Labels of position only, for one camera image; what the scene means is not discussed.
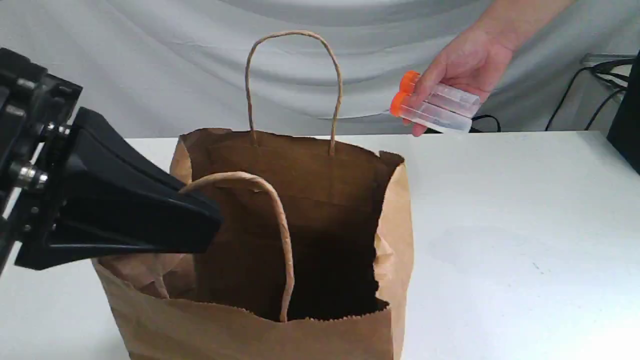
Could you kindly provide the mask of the person's bare forearm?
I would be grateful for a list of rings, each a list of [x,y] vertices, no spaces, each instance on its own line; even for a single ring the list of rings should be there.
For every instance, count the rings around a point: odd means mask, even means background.
[[[516,51],[573,4],[574,0],[494,0],[471,29]]]

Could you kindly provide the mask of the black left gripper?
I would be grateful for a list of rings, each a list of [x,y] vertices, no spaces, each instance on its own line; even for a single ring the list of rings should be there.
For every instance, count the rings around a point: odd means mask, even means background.
[[[201,254],[220,230],[214,200],[183,193],[102,114],[80,108],[83,87],[2,48],[1,267],[43,271],[103,256]],[[41,158],[32,163],[41,144]],[[22,189],[14,218],[11,195]]]

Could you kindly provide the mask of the person's bare hand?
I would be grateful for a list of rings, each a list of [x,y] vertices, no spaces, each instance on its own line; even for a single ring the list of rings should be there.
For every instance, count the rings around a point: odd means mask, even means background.
[[[477,22],[457,35],[420,76],[411,100],[421,105],[438,84],[478,96],[484,103],[498,86],[514,52],[518,33],[493,22]]]

